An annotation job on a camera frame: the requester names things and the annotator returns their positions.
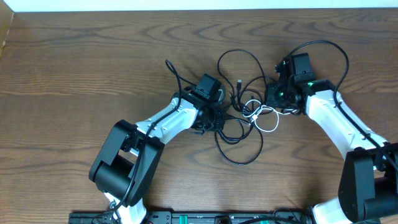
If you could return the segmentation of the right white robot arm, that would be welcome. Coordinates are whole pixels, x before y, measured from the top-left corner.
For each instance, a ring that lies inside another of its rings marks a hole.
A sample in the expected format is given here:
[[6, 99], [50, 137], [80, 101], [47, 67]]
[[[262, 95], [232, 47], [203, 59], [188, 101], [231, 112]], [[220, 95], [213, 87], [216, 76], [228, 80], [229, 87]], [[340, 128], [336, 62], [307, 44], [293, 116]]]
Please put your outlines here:
[[275, 66], [279, 79], [266, 104], [295, 110], [316, 122], [343, 160], [337, 198], [312, 208], [314, 223], [360, 223], [397, 215], [397, 144], [368, 128], [329, 80], [318, 80], [307, 53], [288, 55]]

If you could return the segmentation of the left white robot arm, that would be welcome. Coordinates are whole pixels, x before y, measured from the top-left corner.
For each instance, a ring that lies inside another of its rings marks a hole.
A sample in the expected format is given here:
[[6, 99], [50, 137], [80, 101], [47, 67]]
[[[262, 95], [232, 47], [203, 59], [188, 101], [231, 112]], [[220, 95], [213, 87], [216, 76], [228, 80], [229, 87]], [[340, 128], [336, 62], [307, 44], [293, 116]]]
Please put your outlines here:
[[147, 213], [143, 197], [165, 145], [187, 129], [197, 134], [222, 129], [225, 95], [224, 85], [204, 74], [199, 84], [179, 89], [152, 117], [135, 124], [118, 121], [89, 171], [89, 179], [109, 199], [109, 211], [92, 223], [141, 223]]

